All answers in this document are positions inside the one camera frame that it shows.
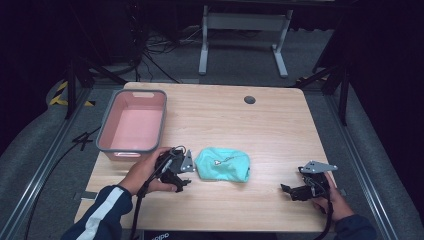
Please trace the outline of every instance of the metal stand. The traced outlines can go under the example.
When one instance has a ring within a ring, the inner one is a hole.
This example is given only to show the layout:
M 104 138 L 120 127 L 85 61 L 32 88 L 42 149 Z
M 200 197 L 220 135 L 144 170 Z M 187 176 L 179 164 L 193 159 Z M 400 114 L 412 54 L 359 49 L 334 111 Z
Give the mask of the metal stand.
M 91 88 L 94 85 L 95 81 L 89 72 L 90 68 L 96 70 L 103 76 L 108 77 L 120 85 L 125 85 L 127 83 L 126 80 L 108 71 L 104 67 L 98 66 L 88 59 L 74 56 L 71 59 L 67 69 L 66 78 L 68 81 L 68 111 L 66 113 L 65 119 L 69 119 L 77 107 L 76 79 L 78 79 L 83 88 Z
M 263 15 L 263 14 L 237 14 L 237 13 L 213 13 L 209 12 L 208 6 L 203 8 L 203 42 L 200 52 L 199 74 L 205 75 L 208 62 L 208 30 L 209 29 L 239 29 L 239 30 L 259 30 L 259 31 L 279 31 L 280 39 L 278 44 L 272 45 L 278 71 L 282 78 L 288 76 L 284 65 L 281 49 L 286 38 L 287 29 L 293 11 L 288 10 L 286 15 Z
M 349 74 L 345 63 L 340 66 L 333 66 L 321 70 L 308 78 L 301 78 L 299 82 L 289 88 L 302 89 L 307 85 L 325 77 L 328 75 L 327 81 L 321 87 L 321 91 L 324 95 L 333 95 L 337 87 L 340 87 L 340 99 L 339 99 L 339 118 L 344 126 L 346 123 L 346 106 L 347 96 L 349 91 Z

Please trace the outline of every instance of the black curtain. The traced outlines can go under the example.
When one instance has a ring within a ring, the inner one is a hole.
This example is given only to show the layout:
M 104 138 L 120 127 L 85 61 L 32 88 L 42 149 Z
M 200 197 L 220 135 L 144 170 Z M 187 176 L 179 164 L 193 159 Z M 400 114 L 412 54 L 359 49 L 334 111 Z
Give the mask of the black curtain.
M 361 11 L 344 17 L 318 66 L 347 60 L 351 84 L 424 222 L 420 187 L 424 147 L 424 7 L 413 0 L 360 4 Z
M 63 76 L 64 46 L 38 2 L 0 6 L 0 154 L 47 109 L 46 95 Z

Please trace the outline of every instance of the finger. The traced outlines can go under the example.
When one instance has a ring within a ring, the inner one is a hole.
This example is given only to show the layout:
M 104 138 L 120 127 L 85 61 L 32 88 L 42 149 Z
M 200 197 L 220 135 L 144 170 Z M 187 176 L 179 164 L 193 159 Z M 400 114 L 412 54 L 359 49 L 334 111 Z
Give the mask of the finger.
M 312 206 L 314 206 L 314 208 L 317 209 L 317 210 L 319 210 L 321 208 L 321 206 L 314 201 L 312 201 Z
M 150 164 L 154 164 L 154 163 L 156 163 L 156 160 L 159 158 L 159 156 L 161 155 L 161 154 L 163 154 L 164 152 L 166 152 L 166 151 L 169 151 L 171 148 L 170 147 L 161 147 L 161 148 L 158 148 L 158 149 L 156 149 L 148 158 L 147 158 L 147 161 L 150 163 Z
M 328 172 L 325 172 L 324 175 L 327 178 L 330 189 L 336 189 L 336 185 L 334 184 L 333 179 L 330 177 L 330 174 L 328 174 Z
M 319 210 L 322 214 L 327 214 L 327 209 L 328 209 L 328 207 L 326 207 L 326 206 L 321 206 L 321 205 L 319 205 L 319 204 L 317 204 L 317 203 L 314 203 L 313 205 L 314 205 L 314 208 L 315 208 L 316 210 Z
M 174 184 L 162 183 L 159 180 L 153 180 L 149 185 L 149 192 L 162 191 L 162 192 L 175 192 L 177 186 Z
M 312 198 L 311 200 L 312 200 L 312 202 L 314 202 L 315 204 L 318 204 L 320 206 L 326 206 L 327 205 L 327 199 L 325 199 L 323 197 Z

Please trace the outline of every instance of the person's arm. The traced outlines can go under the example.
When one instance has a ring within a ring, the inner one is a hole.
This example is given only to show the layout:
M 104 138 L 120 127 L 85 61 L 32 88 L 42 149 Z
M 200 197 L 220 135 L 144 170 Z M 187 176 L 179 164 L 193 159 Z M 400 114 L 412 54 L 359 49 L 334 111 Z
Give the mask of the person's arm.
M 377 233 L 369 220 L 363 216 L 355 214 L 346 202 L 345 198 L 337 190 L 333 180 L 328 173 L 325 173 L 330 186 L 330 200 L 333 204 L 332 220 L 335 222 L 337 236 L 335 240 L 369 240 L 376 239 Z M 324 208 L 328 212 L 327 199 L 313 198 L 314 206 L 319 209 Z
M 77 223 L 63 234 L 62 239 L 121 239 L 121 216 L 131 211 L 132 196 L 137 194 L 153 173 L 159 155 L 169 149 L 156 150 L 146 160 L 135 163 L 118 185 L 103 188 L 95 203 Z M 158 179 L 154 179 L 149 184 L 148 192 L 175 192 L 176 190 L 175 185 L 161 183 Z

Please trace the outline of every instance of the sleeve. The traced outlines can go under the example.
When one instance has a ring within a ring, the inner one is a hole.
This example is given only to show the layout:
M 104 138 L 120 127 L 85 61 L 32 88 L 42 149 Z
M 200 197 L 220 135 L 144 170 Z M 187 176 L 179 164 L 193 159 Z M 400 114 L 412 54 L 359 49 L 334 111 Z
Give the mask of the sleeve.
M 103 188 L 94 204 L 61 239 L 121 239 L 120 220 L 133 207 L 131 197 L 128 190 L 117 185 Z
M 335 230 L 337 235 L 334 240 L 371 240 L 377 238 L 377 233 L 370 221 L 358 214 L 337 221 Z

